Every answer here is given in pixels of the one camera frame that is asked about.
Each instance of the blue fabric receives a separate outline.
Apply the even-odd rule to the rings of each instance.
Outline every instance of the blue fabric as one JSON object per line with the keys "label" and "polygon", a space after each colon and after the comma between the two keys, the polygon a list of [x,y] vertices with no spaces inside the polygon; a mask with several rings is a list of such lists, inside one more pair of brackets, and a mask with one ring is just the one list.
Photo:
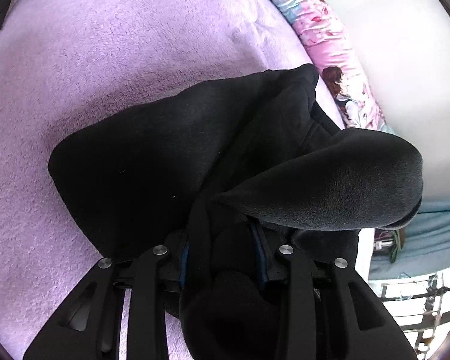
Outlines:
{"label": "blue fabric", "polygon": [[185,287],[185,279],[186,279],[186,275],[187,275],[188,249],[189,249],[189,247],[188,247],[188,242],[187,242],[187,244],[183,248],[182,263],[180,266],[180,276],[178,277],[178,285],[180,286],[180,288]]}
{"label": "blue fabric", "polygon": [[406,241],[397,260],[373,256],[369,280],[418,276],[450,267],[450,201],[423,201],[405,229]]}
{"label": "blue fabric", "polygon": [[262,290],[265,288],[265,283],[268,282],[267,258],[265,256],[265,252],[263,251],[263,245],[260,241],[260,236],[258,235],[257,225],[253,222],[250,223],[250,230],[253,235],[253,244],[255,246],[258,284],[259,288]]}

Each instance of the silver rivet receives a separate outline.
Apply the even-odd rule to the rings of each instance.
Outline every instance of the silver rivet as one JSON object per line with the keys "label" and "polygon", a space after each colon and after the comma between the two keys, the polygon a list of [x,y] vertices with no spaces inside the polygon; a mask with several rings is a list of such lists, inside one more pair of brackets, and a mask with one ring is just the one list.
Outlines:
{"label": "silver rivet", "polygon": [[281,254],[292,254],[293,253],[293,247],[290,245],[282,245],[278,248]]}
{"label": "silver rivet", "polygon": [[335,265],[338,268],[347,268],[348,262],[345,259],[343,259],[342,257],[339,257],[339,258],[335,259]]}
{"label": "silver rivet", "polygon": [[165,245],[157,245],[154,247],[154,254],[161,256],[168,252],[168,248]]}
{"label": "silver rivet", "polygon": [[112,266],[112,260],[104,258],[98,261],[98,266],[102,269],[107,269]]}

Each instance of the black fabric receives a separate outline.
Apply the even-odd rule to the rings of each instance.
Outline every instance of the black fabric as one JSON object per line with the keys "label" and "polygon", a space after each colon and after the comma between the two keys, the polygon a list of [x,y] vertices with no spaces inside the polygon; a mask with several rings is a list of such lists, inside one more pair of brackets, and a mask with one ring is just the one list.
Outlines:
{"label": "black fabric", "polygon": [[195,360],[274,358],[282,295],[257,288],[249,217],[314,259],[355,263],[357,229],[416,212],[418,151],[340,131],[315,102],[317,81],[304,65],[203,82],[53,151],[55,185],[102,254],[135,258],[186,227],[180,319]]}

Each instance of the pillow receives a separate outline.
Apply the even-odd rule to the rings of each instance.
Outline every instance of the pillow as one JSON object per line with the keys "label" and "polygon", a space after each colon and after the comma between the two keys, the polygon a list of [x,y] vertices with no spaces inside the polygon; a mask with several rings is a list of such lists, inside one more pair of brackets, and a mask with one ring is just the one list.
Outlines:
{"label": "pillow", "polygon": [[271,0],[299,36],[347,127],[392,132],[342,21],[325,0]]}

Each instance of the bed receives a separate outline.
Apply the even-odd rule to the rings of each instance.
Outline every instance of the bed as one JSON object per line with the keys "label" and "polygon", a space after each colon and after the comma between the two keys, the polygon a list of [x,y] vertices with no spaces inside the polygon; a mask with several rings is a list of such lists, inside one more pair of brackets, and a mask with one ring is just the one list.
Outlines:
{"label": "bed", "polygon": [[[422,133],[431,131],[438,142],[446,131],[419,125],[416,133],[408,126],[416,114],[417,100],[411,99],[423,101],[426,93],[450,103],[449,16],[438,0],[420,0],[424,9],[403,1],[421,12],[414,26],[436,24],[417,44],[411,33],[391,27],[402,22],[390,0],[328,1],[348,26],[390,124],[424,153],[431,180],[426,188],[443,192],[436,191],[437,164]],[[424,48],[427,55],[419,61]],[[48,175],[48,157],[60,140],[124,107],[202,80],[310,61],[269,0],[18,0],[0,31],[0,343],[10,356],[22,358],[55,307],[100,258]],[[438,78],[423,80],[432,68]],[[414,80],[421,88],[410,84]],[[317,101],[343,128],[322,80]],[[371,234],[363,231],[359,246],[357,270],[364,277]],[[190,358],[171,316],[167,335],[170,358]]]}

